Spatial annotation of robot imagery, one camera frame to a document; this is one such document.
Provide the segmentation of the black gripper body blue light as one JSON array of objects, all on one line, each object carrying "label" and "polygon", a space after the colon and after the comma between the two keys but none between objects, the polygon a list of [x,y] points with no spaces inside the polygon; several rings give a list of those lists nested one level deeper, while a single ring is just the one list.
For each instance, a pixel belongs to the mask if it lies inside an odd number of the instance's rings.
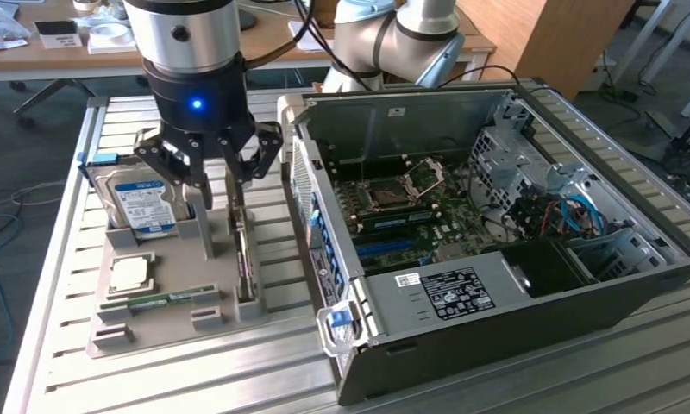
[{"label": "black gripper body blue light", "polygon": [[178,73],[142,61],[162,119],[162,139],[181,151],[190,149],[192,139],[198,140],[197,149],[206,159],[222,157],[222,141],[240,151],[256,133],[244,63],[238,53],[210,72]]}]

